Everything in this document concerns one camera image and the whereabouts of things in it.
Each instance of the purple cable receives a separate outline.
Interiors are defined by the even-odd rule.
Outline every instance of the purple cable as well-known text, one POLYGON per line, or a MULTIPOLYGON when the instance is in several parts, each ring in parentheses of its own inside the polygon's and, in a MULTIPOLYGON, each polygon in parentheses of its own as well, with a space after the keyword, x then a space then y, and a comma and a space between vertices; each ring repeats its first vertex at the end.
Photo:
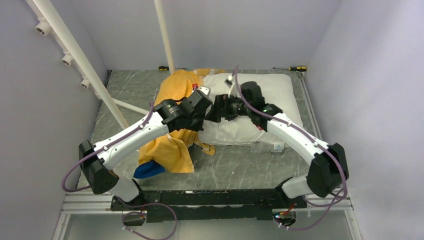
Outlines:
MULTIPOLYGON (((271 115, 268 115, 268 114, 266 114, 266 113, 263 113, 263 112, 261 112, 261 111, 259 111, 259 110, 257 110, 256 108, 254 108, 252 105, 250 105, 250 103, 246 100, 246 98, 243 96, 243 94, 242 94, 242 89, 241 89, 241 87, 240 87, 240 85, 239 85, 239 81, 238 81, 238 79, 237 79, 237 72, 238 72, 238 70, 239 70, 239 65, 237 65, 237 66, 235 66, 235 68, 234 68, 234 71, 233 71, 233 73, 232 73, 232 75, 234 76, 234 79, 235 79, 235 86, 237 87, 237 92, 238 92, 238 94, 240 94, 240 98, 241 98, 241 100, 243 100, 243 102, 244 102, 244 104, 246 104, 246 106, 248 106, 253 112, 255 112, 255 113, 257 113, 257 114, 259 114, 259 115, 261 115, 261 116, 264 116, 264 117, 267 117, 267 118, 270 118, 270 119, 273 119, 273 120, 276 120, 276 121, 278 121, 278 122, 280 122, 280 123, 283 123, 283 124, 285 124, 285 125, 288 125, 289 123, 287 122, 287 121, 285 121, 285 120, 283 120, 283 119, 280 119, 280 118, 278 118, 278 117, 275 117, 275 116, 271 116, 271 115)), ((294 128, 294 129, 296 129, 297 131, 299 131, 300 133, 302 133, 307 139, 309 139, 312 143, 315 143, 315 140, 314 140, 314 138, 313 137, 311 137, 305 130, 303 130, 302 128, 300 128, 300 127, 298 127, 298 126, 296 126, 296 125, 293 125, 293 124, 291 124, 290 125, 290 127, 292 127, 292 128, 294 128)), ((333 205, 335 205, 335 204, 337 204, 337 203, 340 203, 343 199, 345 199, 347 196, 348 196, 348 188, 347 188, 347 185, 346 185, 346 177, 345 177, 345 174, 343 173, 343 169, 342 169, 342 166, 340 165, 340 163, 337 161, 337 159, 333 156, 333 154, 331 154, 327 149, 325 149, 323 146, 321 146, 321 145, 317 145, 317 147, 319 148, 319 149, 321 149, 324 153, 326 153, 330 158, 331 158, 331 160, 333 160, 333 162, 335 163, 335 165, 336 165, 336 167, 337 167, 337 169, 338 169, 338 172, 340 173, 340 177, 341 177, 341 182, 342 182, 342 185, 343 185, 343 188, 341 188, 339 191, 338 191, 338 193, 336 194, 336 196, 334 196, 334 198, 333 198, 333 200, 331 201, 331 203, 329 203, 329 204, 322 204, 322 205, 317 205, 317 204, 314 204, 314 203, 312 203, 312 202, 310 202, 310 201, 308 201, 307 199, 304 199, 308 204, 310 204, 310 205, 312 205, 312 206, 315 206, 315 207, 328 207, 327 208, 327 210, 324 212, 324 214, 322 215, 323 217, 325 217, 325 215, 327 215, 327 213, 328 213, 328 211, 330 210, 330 208, 333 206, 333 205), (343 196, 339 196, 339 193, 341 192, 341 191, 343 191, 343 196)), ((319 222, 321 222, 321 220, 323 219, 323 217, 321 217, 318 221, 316 221, 314 224, 312 224, 310 227, 303 227, 303 228, 295 228, 295 229, 293 229, 293 230, 308 230, 308 229, 310 229, 310 228, 313 228, 313 227, 315 227, 319 222)))
POLYGON ((178 219, 177 219, 177 214, 175 213, 175 211, 170 207, 170 206, 168 206, 168 205, 166 205, 166 204, 163 204, 163 203, 160 203, 160 202, 152 202, 152 203, 146 203, 146 204, 142 204, 142 205, 136 205, 136 206, 133 206, 133 205, 129 205, 129 204, 127 204, 126 202, 124 202, 124 200, 122 200, 120 197, 118 197, 118 196, 116 196, 117 198, 118 198, 118 200, 119 201, 121 201, 121 203, 124 205, 124 206, 126 206, 126 207, 128 207, 128 208, 133 208, 133 209, 135 209, 135 208, 142 208, 142 207, 148 207, 148 206, 162 206, 162 207, 165 207, 165 208, 167 208, 171 213, 172 213, 172 215, 173 215, 173 218, 174 218, 174 220, 175 220, 175 224, 174 224, 174 226, 173 226, 173 230, 172 230, 172 232, 167 236, 167 237, 164 237, 164 238, 161 238, 161 239, 154 239, 154 238, 150 238, 150 237, 147 237, 147 236, 144 236, 143 234, 141 234, 141 233, 139 233, 139 232, 137 232, 137 231, 134 231, 134 230, 132 230, 131 228, 129 228, 129 227, 127 227, 127 226, 125 226, 125 223, 124 223, 124 220, 125 220, 125 218, 127 217, 127 216, 129 216, 129 215, 134 215, 134 214, 138 214, 138 215, 143 215, 143 213, 140 213, 140 212, 138 212, 138 211, 130 211, 130 212, 128 212, 128 213, 126 213, 125 215, 123 215, 122 216, 122 226, 123 226, 123 228, 124 229, 126 229, 126 230, 128 230, 128 231, 130 231, 131 233, 133 233, 133 234, 135 234, 135 235, 137 235, 137 236, 139 236, 139 237, 142 237, 142 238, 144 238, 144 239, 147 239, 147 240, 167 240, 167 239, 169 239, 170 237, 172 237, 172 235, 174 235, 175 234, 175 231, 177 230, 177 222, 178 222, 178 219))
MULTIPOLYGON (((148 112, 148 114, 147 114, 147 116, 146 116, 146 118, 145 118, 145 120, 141 123, 141 125, 144 127, 144 125, 150 120, 150 118, 152 117, 152 114, 153 114, 153 102, 150 102, 150 111, 148 112)), ((115 145, 115 144, 117 144, 117 143, 119 143, 119 142, 121 142, 121 141, 123 141, 123 140, 125 140, 125 139, 127 139, 128 137, 130 137, 131 135, 133 135, 133 134, 135 134, 136 132, 138 132, 138 131, 140 131, 141 129, 140 129, 140 127, 136 127, 136 128, 134 128, 133 130, 131 130, 130 132, 128 132, 127 134, 125 134, 125 135, 123 135, 122 137, 120 137, 120 138, 118 138, 118 139, 116 139, 116 140, 114 140, 114 141, 112 141, 111 143, 109 143, 109 144, 106 144, 105 146, 107 147, 107 148, 110 148, 110 147, 112 147, 113 145, 115 145)), ((61 182, 61 186, 62 186, 62 189, 65 191, 65 192, 67 192, 67 193, 74 193, 74 192, 79 192, 79 191, 81 191, 81 190, 85 190, 85 189, 88 189, 88 188, 90 188, 90 186, 84 186, 84 187, 80 187, 80 188, 76 188, 76 189, 69 189, 69 188, 67 188, 66 187, 66 180, 68 179, 68 177, 69 177, 69 175, 71 175, 71 173, 72 173, 72 171, 73 170, 75 170, 79 165, 81 165, 82 163, 84 163, 87 159, 89 159, 89 158, 91 158, 91 157, 93 157, 94 155, 97 155, 97 154, 99 154, 99 153, 102 153, 102 152, 104 152, 105 151, 105 149, 102 147, 102 148, 100 148, 100 149, 98 149, 98 150, 96 150, 96 151, 94 151, 94 152, 92 152, 92 153, 90 153, 90 154, 88 154, 87 156, 85 156, 85 157, 83 157, 81 160, 79 160, 66 174, 65 174, 65 177, 63 177, 63 179, 62 179, 62 182, 61 182)))

